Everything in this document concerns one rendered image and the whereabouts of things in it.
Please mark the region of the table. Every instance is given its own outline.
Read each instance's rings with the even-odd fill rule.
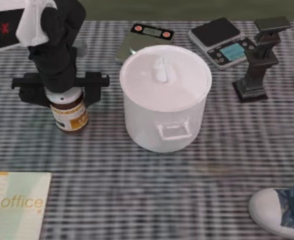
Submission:
[[[187,31],[201,22],[145,22],[176,31],[175,44],[201,54]],[[132,22],[88,21],[85,71],[111,86],[89,108],[86,131],[65,135],[49,109],[20,102],[11,78],[35,71],[24,48],[0,53],[0,171],[52,172],[42,240],[275,240],[250,219],[263,188],[294,187],[294,22],[265,78],[269,100],[240,104],[232,82],[247,65],[213,71],[202,129],[188,148],[157,154],[138,147],[124,125],[114,54]],[[251,22],[236,22],[249,37]]]

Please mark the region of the white sneaker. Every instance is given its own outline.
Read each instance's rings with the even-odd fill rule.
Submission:
[[[294,239],[294,188],[268,188],[255,193],[249,213],[266,231]]]

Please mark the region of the kitchen scale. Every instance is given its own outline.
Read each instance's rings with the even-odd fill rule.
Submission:
[[[122,41],[116,54],[116,61],[124,61],[138,50],[154,45],[171,45],[174,31],[155,26],[135,23]]]
[[[190,40],[220,70],[246,61],[245,50],[256,45],[226,18],[219,18],[189,31]]]

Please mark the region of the white pot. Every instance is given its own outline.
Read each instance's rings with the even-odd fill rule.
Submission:
[[[195,53],[178,46],[146,47],[120,72],[128,134],[158,153],[183,149],[197,137],[211,72]]]

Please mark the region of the red letter x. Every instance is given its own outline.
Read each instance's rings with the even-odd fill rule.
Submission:
[[[3,23],[2,24],[2,33],[8,34],[9,33],[9,23]]]

